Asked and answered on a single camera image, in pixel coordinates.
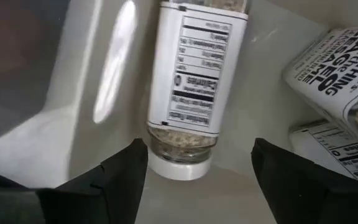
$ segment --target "white plastic cap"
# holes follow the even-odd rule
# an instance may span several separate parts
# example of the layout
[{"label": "white plastic cap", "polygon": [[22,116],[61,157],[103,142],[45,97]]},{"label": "white plastic cap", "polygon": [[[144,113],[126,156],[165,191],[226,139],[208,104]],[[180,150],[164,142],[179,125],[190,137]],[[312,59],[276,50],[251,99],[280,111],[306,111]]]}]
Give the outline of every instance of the white plastic cap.
[{"label": "white plastic cap", "polygon": [[195,180],[204,176],[211,167],[212,156],[199,164],[177,164],[156,156],[149,150],[149,166],[158,175],[172,180]]}]

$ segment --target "white label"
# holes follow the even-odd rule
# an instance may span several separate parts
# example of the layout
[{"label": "white label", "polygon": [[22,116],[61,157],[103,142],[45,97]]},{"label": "white label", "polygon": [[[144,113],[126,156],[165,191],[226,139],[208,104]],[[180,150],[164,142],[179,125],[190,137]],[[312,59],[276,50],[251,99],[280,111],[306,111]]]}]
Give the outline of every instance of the white label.
[{"label": "white label", "polygon": [[162,3],[149,125],[219,134],[247,16]]},{"label": "white label", "polygon": [[296,154],[358,180],[358,140],[341,128],[326,123],[297,131],[291,134],[291,140],[297,142],[294,145]]},{"label": "white label", "polygon": [[285,79],[358,137],[358,28],[333,30]]}]

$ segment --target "spice jar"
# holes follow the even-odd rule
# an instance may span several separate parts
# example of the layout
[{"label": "spice jar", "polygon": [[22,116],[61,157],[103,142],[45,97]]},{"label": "spice jar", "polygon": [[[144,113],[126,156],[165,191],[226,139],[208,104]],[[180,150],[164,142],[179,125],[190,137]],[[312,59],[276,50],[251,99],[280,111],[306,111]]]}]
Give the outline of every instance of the spice jar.
[{"label": "spice jar", "polygon": [[149,165],[175,180],[207,173],[219,136],[247,0],[162,2],[149,104]]}]

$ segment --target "seasoning jar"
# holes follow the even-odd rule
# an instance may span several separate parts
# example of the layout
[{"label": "seasoning jar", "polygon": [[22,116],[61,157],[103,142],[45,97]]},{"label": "seasoning jar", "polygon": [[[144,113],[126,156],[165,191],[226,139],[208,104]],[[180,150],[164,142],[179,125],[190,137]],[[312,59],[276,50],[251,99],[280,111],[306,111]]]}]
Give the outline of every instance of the seasoning jar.
[{"label": "seasoning jar", "polygon": [[156,173],[209,170],[247,19],[247,0],[162,2],[147,123]]}]

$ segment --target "nutrition facts label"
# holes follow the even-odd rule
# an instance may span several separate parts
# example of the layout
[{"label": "nutrition facts label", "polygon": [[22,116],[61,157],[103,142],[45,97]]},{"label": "nutrition facts label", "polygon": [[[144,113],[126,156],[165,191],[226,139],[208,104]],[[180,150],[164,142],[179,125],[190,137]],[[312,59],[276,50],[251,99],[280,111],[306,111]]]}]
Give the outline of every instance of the nutrition facts label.
[{"label": "nutrition facts label", "polygon": [[339,128],[311,128],[309,133],[358,179],[358,141]]},{"label": "nutrition facts label", "polygon": [[232,25],[184,16],[167,119],[208,127]]}]

